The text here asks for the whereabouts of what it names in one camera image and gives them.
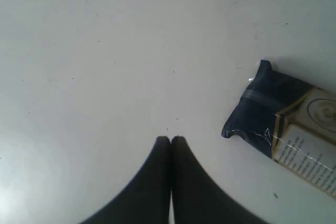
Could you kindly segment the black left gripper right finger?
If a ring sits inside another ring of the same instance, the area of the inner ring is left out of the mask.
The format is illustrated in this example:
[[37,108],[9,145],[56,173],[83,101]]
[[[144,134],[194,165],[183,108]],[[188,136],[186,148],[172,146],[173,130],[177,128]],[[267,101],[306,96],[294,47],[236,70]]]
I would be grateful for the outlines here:
[[175,223],[265,223],[211,179],[184,137],[172,139],[171,152]]

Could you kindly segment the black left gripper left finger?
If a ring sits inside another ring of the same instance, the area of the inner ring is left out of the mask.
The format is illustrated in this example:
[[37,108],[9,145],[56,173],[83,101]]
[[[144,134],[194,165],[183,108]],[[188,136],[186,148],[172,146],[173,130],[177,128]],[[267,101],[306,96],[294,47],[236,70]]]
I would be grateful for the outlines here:
[[168,223],[170,200],[171,143],[159,136],[134,178],[84,223]]

